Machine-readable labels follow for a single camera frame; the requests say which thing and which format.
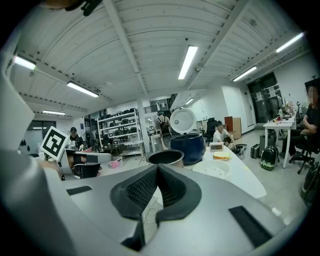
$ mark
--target white ceiling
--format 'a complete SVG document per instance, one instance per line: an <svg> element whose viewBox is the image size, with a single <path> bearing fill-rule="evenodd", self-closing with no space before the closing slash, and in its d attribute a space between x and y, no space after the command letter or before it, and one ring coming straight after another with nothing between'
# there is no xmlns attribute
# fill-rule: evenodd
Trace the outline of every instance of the white ceiling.
<svg viewBox="0 0 320 256"><path fill-rule="evenodd" d="M252 65L257 74L267 71L301 54L300 42L281 55L274 51L297 33L271 0L104 0L88 17L80 9L37 6L22 23L18 52L38 71L15 65L11 79L33 111L81 117L142 95L206 89ZM178 80L188 45L199 49ZM100 97L67 87L71 79L99 89Z"/></svg>

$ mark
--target black bag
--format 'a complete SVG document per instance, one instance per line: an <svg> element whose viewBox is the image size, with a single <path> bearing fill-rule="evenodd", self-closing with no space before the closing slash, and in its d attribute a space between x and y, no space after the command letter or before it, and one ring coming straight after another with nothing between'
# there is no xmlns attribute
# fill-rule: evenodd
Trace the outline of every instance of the black bag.
<svg viewBox="0 0 320 256"><path fill-rule="evenodd" d="M137 127L132 127L132 128L130 128L130 133L131 134L134 134L134 133L136 133L137 132Z"/></svg>
<svg viewBox="0 0 320 256"><path fill-rule="evenodd" d="M129 130L129 129L123 129L123 130L122 130L122 134L128 134L128 133L130 133L130 130Z"/></svg>
<svg viewBox="0 0 320 256"><path fill-rule="evenodd" d="M122 135L122 134L123 134L123 132L120 129L114 131L115 136Z"/></svg>

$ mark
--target white wall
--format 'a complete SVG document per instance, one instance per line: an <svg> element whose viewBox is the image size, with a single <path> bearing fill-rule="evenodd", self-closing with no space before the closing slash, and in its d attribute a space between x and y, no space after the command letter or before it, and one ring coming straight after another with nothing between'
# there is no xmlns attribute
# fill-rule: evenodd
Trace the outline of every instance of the white wall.
<svg viewBox="0 0 320 256"><path fill-rule="evenodd" d="M77 134L85 139L85 119L83 117L74 120L57 120L55 126L58 130L67 135L70 135L71 127L75 127Z"/></svg>
<svg viewBox="0 0 320 256"><path fill-rule="evenodd" d="M253 130L256 124L256 118L254 116L255 114L254 112L251 111L251 115L253 119L253 125L252 125L252 123L248 123L249 120L247 120L247 113L245 109L245 103L246 103L244 99L245 92L250 96L248 86L243 85L241 83L234 83L230 85L222 85L221 88L223 91L228 116L233 118L241 118L242 134L250 130ZM251 107L253 109L251 96L249 98L250 98Z"/></svg>
<svg viewBox="0 0 320 256"><path fill-rule="evenodd" d="M282 98L292 101L294 105L297 102L308 103L305 82L312 80L312 76L319 77L319 68L311 53L296 58L273 72Z"/></svg>
<svg viewBox="0 0 320 256"><path fill-rule="evenodd" d="M185 107L194 112L197 121L215 118L225 123L228 111L221 86L199 91L197 100L195 98L192 102Z"/></svg>
<svg viewBox="0 0 320 256"><path fill-rule="evenodd" d="M194 112L197 121L215 118L224 124L225 117L241 118L241 132L246 133L255 128L256 119L252 99L249 97L253 125L250 123L251 126L248 127L245 93L250 95L247 85L217 78L209 85L209 89L199 91L194 102L185 107Z"/></svg>
<svg viewBox="0 0 320 256"><path fill-rule="evenodd" d="M19 147L19 150L22 154L38 154L38 144L42 143L43 141L42 130L26 131L23 140L25 140L26 145Z"/></svg>

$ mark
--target gray floor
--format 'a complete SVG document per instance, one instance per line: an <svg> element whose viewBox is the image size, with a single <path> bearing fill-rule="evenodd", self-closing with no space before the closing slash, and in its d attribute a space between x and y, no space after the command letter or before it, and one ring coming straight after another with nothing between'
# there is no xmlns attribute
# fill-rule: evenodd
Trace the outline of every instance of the gray floor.
<svg viewBox="0 0 320 256"><path fill-rule="evenodd" d="M242 138L237 139L235 143L247 144L244 153L245 158L242 161L259 179L266 190L267 195L261 198L261 201L270 209L276 208L280 212L280 217L284 223L289 224L295 217L303 214L307 210L307 207L300 197L300 191L310 166L306 164L301 174L297 174L302 163L300 161L287 163L284 169L282 168L284 159L280 157L280 162L272 171L261 168L260 159L250 157L250 148L254 144L259 143L261 133L263 133L261 130L251 131ZM281 146L282 141L279 141L279 151L282 150Z"/></svg>

